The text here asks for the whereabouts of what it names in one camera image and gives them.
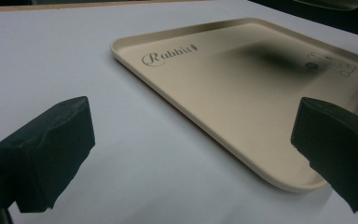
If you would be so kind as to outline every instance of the white table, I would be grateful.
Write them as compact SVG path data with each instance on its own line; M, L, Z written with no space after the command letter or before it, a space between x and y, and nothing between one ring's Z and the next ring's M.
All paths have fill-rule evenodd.
M87 95L96 146L52 210L21 223L358 223L330 187L285 192L255 175L113 57L110 43L254 17L358 53L358 35L245 1L0 12L0 140Z

